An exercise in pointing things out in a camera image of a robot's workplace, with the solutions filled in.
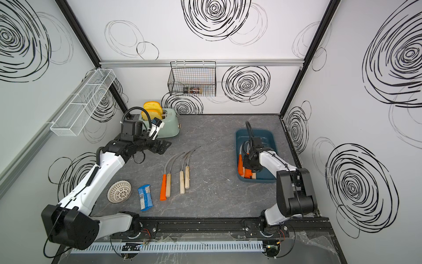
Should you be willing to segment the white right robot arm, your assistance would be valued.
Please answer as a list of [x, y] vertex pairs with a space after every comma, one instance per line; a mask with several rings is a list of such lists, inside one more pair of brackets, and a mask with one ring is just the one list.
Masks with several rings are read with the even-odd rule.
[[264, 210], [264, 222], [268, 226], [282, 224], [295, 216], [313, 213], [318, 202], [309, 170], [287, 163], [261, 138], [251, 136], [247, 147], [241, 148], [246, 170], [258, 173], [268, 170], [276, 180], [276, 204]]

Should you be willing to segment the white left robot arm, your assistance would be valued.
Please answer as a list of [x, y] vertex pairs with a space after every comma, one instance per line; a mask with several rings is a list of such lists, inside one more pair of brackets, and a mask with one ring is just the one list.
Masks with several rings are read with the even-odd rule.
[[109, 216], [92, 217], [91, 212], [102, 191], [114, 175], [138, 152], [164, 154], [171, 145], [158, 140], [165, 124], [158, 118], [148, 121], [123, 118], [121, 132], [96, 151], [96, 163], [81, 182], [57, 205], [47, 205], [41, 218], [47, 241], [85, 250], [94, 241], [117, 233], [137, 238], [141, 233], [139, 215], [121, 211]]

